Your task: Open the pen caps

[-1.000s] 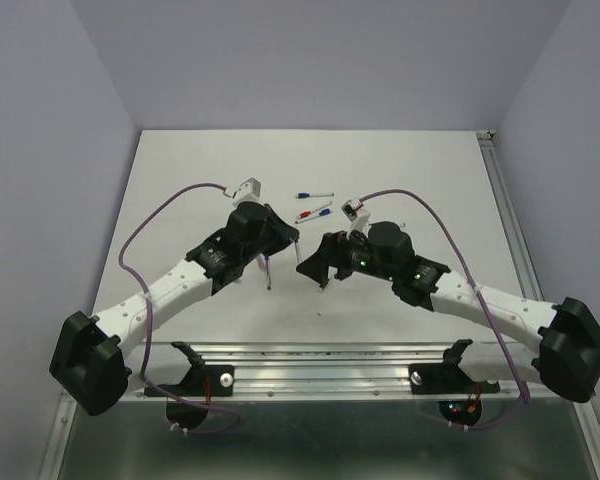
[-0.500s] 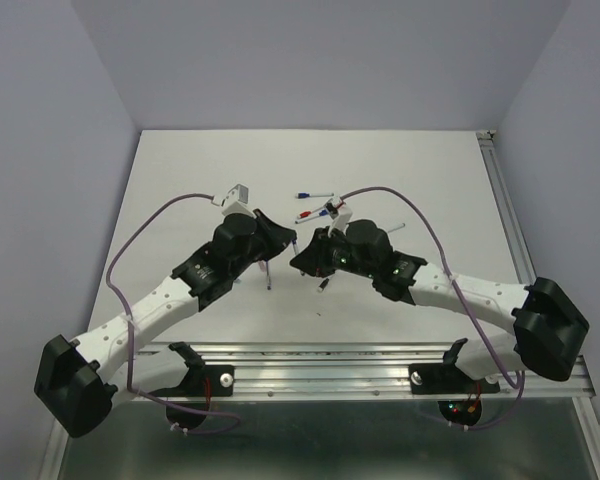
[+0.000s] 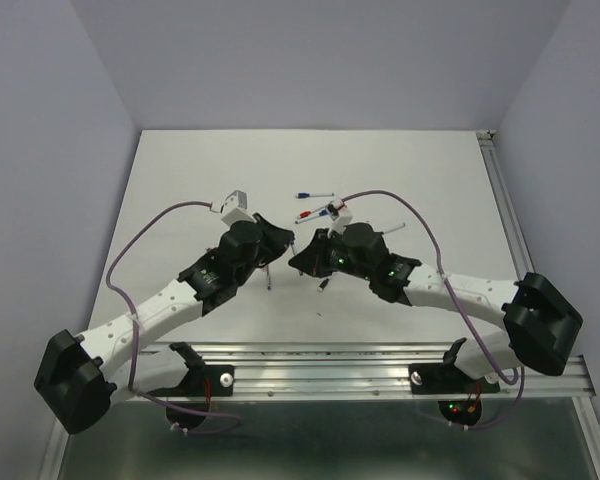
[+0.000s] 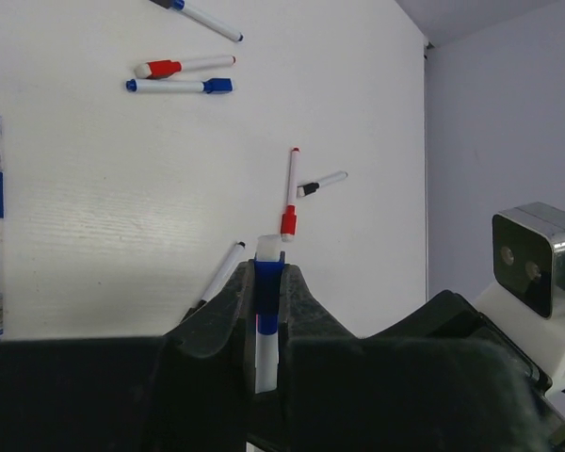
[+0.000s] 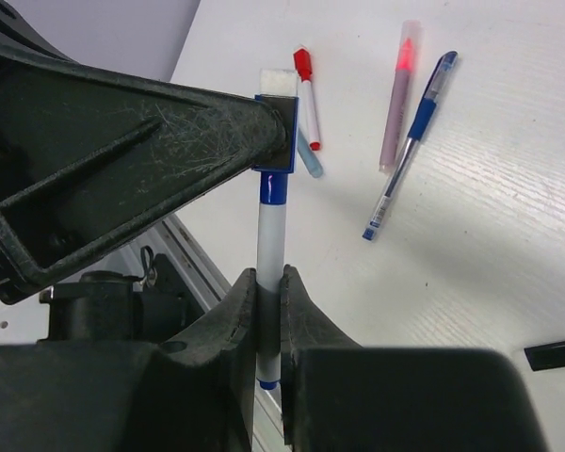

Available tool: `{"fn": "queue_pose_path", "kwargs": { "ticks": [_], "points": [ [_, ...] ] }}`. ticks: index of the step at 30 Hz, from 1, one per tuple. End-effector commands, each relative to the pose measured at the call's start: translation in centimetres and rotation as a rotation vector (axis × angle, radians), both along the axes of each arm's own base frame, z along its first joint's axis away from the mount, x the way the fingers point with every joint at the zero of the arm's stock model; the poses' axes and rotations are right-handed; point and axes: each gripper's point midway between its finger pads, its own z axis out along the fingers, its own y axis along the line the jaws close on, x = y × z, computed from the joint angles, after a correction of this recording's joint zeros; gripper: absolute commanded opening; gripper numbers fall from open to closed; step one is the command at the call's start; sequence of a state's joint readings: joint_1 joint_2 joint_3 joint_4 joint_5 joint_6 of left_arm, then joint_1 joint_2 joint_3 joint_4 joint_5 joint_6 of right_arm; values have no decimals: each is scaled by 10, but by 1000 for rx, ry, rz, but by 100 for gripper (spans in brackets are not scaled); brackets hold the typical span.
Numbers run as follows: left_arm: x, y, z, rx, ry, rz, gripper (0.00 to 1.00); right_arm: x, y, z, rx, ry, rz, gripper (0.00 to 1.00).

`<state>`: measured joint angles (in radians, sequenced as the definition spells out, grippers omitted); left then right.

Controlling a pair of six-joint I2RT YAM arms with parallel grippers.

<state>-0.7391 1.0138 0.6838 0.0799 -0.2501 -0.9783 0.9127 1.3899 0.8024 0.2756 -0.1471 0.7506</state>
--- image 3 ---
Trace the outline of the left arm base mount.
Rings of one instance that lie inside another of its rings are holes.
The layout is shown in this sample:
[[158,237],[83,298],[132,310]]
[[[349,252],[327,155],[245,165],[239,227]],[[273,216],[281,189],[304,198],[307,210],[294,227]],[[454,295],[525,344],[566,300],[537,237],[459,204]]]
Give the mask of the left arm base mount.
[[170,361],[168,382],[141,390],[165,407],[172,431],[185,436],[215,435],[241,425],[242,419],[238,415],[211,412],[214,395],[233,394],[233,366],[207,364],[186,342],[171,343],[161,353]]

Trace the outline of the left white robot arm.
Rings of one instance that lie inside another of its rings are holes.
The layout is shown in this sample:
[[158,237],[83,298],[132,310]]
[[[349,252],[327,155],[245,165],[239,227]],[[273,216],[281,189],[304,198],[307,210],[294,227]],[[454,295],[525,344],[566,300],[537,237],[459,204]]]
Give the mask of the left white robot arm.
[[55,334],[44,351],[35,390],[70,434],[89,429],[113,405],[134,396],[175,389],[204,395],[210,383],[205,364],[187,343],[146,356],[141,350],[230,301],[293,240],[292,231],[259,214],[234,222],[216,248],[130,312],[77,335]]

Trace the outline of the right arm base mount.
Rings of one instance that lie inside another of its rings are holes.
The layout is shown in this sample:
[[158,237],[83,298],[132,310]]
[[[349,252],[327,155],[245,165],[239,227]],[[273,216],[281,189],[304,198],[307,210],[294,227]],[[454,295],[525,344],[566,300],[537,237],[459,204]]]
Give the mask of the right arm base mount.
[[437,363],[412,363],[409,382],[413,395],[441,397],[438,401],[441,420],[452,427],[479,430],[482,395],[499,393],[500,385],[497,380],[488,381],[485,375],[472,379],[455,365],[466,343],[466,338],[456,340]]

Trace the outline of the blue ballpoint pen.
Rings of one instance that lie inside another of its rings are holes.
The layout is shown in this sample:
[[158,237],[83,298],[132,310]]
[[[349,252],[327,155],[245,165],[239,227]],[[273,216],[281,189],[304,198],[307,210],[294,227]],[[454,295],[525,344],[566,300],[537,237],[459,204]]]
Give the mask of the blue ballpoint pen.
[[[295,241],[292,241],[290,243],[289,249],[292,252],[292,256],[295,256],[296,253],[297,253]],[[265,276],[266,276],[266,289],[267,289],[267,291],[272,291],[272,287],[273,287],[272,275],[271,275],[271,268],[270,267],[271,267],[270,264],[267,264],[264,267],[264,272],[265,272]]]

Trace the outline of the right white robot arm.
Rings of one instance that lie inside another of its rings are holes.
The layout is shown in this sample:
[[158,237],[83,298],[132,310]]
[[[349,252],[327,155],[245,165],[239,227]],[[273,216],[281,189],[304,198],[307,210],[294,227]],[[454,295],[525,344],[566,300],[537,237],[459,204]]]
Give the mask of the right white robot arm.
[[366,223],[340,233],[316,230],[289,264],[314,278],[341,273],[365,280],[388,303],[464,313],[497,327],[485,337],[454,343],[440,366],[441,381],[452,390],[496,369],[528,367],[546,376],[562,375],[583,324],[580,313],[543,275],[491,280],[442,273],[391,252]]

